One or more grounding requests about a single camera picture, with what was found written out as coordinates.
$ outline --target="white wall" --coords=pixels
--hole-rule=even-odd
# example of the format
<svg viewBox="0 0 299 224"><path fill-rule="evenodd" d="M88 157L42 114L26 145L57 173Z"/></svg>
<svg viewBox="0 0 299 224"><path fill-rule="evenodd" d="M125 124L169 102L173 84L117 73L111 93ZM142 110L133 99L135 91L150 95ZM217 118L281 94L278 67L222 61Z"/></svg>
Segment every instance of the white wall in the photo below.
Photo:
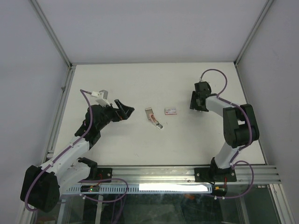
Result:
<svg viewBox="0 0 299 224"><path fill-rule="evenodd" d="M299 223L299 1L277 0L241 60L239 72L258 119L261 143L278 168Z"/></svg>
<svg viewBox="0 0 299 224"><path fill-rule="evenodd" d="M41 162L67 68L29 1L1 1L0 30L0 223L12 224L25 171Z"/></svg>
<svg viewBox="0 0 299 224"><path fill-rule="evenodd" d="M73 63L232 62L266 0L38 0Z"/></svg>

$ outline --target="white connector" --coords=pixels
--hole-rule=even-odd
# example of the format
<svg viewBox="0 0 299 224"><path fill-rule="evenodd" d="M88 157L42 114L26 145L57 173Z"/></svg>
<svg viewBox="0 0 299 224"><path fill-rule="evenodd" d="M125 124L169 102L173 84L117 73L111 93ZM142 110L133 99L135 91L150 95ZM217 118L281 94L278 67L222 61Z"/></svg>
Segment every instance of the white connector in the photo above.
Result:
<svg viewBox="0 0 299 224"><path fill-rule="evenodd" d="M110 103L108 102L107 100L107 97L108 97L108 91L106 90L101 90L100 92L97 92L97 96L96 96L96 99L95 101L101 105L102 107L105 107L105 106L110 106Z"/></svg>
<svg viewBox="0 0 299 224"><path fill-rule="evenodd" d="M92 91L91 96L98 97L100 95L99 92Z"/></svg>

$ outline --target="small object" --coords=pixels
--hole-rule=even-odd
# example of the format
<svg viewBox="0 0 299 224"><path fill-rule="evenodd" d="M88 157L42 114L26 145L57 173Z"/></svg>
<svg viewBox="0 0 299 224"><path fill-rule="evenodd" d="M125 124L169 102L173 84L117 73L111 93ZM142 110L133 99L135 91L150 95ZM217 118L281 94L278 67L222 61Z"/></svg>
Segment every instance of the small object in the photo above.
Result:
<svg viewBox="0 0 299 224"><path fill-rule="evenodd" d="M216 197L224 197L227 193L228 189L223 187L212 187L211 195Z"/></svg>
<svg viewBox="0 0 299 224"><path fill-rule="evenodd" d="M194 200L195 197L193 195L189 195L189 194L184 194L184 197L190 200Z"/></svg>
<svg viewBox="0 0 299 224"><path fill-rule="evenodd" d="M176 108L165 108L165 115L173 115L177 114Z"/></svg>
<svg viewBox="0 0 299 224"><path fill-rule="evenodd" d="M81 186L80 192L85 193L85 192L99 192L100 191L100 186L88 186L88 185L83 185Z"/></svg>
<svg viewBox="0 0 299 224"><path fill-rule="evenodd" d="M99 92L92 91L91 96L98 97L100 95Z"/></svg>
<svg viewBox="0 0 299 224"><path fill-rule="evenodd" d="M159 129L163 128L163 125L159 123L159 121L155 118L154 112L151 107L145 109L146 116L148 119Z"/></svg>
<svg viewBox="0 0 299 224"><path fill-rule="evenodd" d="M96 98L96 102L101 105L102 107L105 107L105 106L110 106L110 103L109 101L107 100L107 97L108 97L108 91L106 90L101 90L99 92L92 92L92 96L95 96L97 97Z"/></svg>

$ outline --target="purple tube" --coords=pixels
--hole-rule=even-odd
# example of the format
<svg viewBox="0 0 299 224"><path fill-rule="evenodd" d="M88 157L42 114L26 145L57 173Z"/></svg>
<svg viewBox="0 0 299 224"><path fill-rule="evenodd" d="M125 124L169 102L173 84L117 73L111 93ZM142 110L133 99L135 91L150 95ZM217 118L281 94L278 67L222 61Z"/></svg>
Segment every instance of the purple tube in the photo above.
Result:
<svg viewBox="0 0 299 224"><path fill-rule="evenodd" d="M125 202L126 202L126 198L124 198L124 201L121 201L121 208L112 224L117 224L119 218L121 217L121 213L123 211L123 207L125 206Z"/></svg>
<svg viewBox="0 0 299 224"><path fill-rule="evenodd" d="M248 143L247 143L245 146L241 147L241 148L234 154L234 156L233 156L232 159L230 160L230 163L233 163L233 161L235 160L235 158L238 156L239 152L240 152L241 150L247 148L248 146L250 146L251 143L252 143L252 129L251 129L251 124L250 124L250 122L249 122L249 118L248 118L247 114L245 113L245 111L244 111L239 105L234 104L234 103L232 103L232 102L230 102L230 101L228 101L228 100L223 99L223 98L220 97L220 94L222 94L222 93L224 92L224 90L226 89L226 87L227 87L227 85L228 85L228 78L227 78L227 76L226 76L222 71L220 71L220 70L218 70L218 69L207 69L207 70L205 70L205 71L201 74L201 76L200 76L200 81L202 80L204 74L205 74L206 72L208 72L208 71L217 71L217 72L221 73L221 74L224 76L224 78L225 78L225 85L224 85L223 89L217 94L217 98L218 98L219 100L221 100L221 101L227 103L227 104L230 104L230 105L232 105L232 106L237 107L237 108L242 112L242 114L244 115L245 120L246 120L246 123L247 123L247 125L248 125L248 130L249 130L249 141L248 141Z"/></svg>
<svg viewBox="0 0 299 224"><path fill-rule="evenodd" d="M90 112L90 123L89 123L89 126L88 126L88 129L87 131L80 137L78 138L76 141L74 141L73 145L77 144L82 138L84 138L85 135L87 135L87 133L89 132L90 128L92 127L92 124L93 124L93 112L92 112L92 107L89 103L89 100L87 98L87 96L85 95L85 93L87 94L91 94L90 92L87 92L85 90L80 90L80 92L82 93L82 95L84 96L85 100L87 101L87 104L88 104L88 108L89 108L89 112ZM69 149L71 148L71 146L68 146L64 151L62 151L54 160L53 160L53 163L55 163L64 153L66 153ZM35 178L35 180L32 182L32 184L30 185L28 191L27 191L27 194L25 196L25 207L27 210L29 211L36 211L37 209L31 209L29 206L28 206L28 198L29 198L29 195L34 187L34 185L36 184L36 182L38 181L38 179L51 167L51 165L48 165L45 169L43 169L39 175L37 175L37 177Z"/></svg>

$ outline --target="glass panel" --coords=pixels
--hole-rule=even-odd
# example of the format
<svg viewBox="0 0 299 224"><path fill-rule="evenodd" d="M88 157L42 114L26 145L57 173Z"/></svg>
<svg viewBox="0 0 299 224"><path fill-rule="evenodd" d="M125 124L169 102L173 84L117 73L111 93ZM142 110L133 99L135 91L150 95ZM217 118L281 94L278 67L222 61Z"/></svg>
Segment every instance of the glass panel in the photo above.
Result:
<svg viewBox="0 0 299 224"><path fill-rule="evenodd" d="M246 185L228 186L228 195ZM114 200L120 195L88 195ZM214 200L204 194L127 194L115 203L97 203L81 196L64 196L50 213L38 212L33 223L43 224L278 224L267 187L254 186L242 198Z"/></svg>

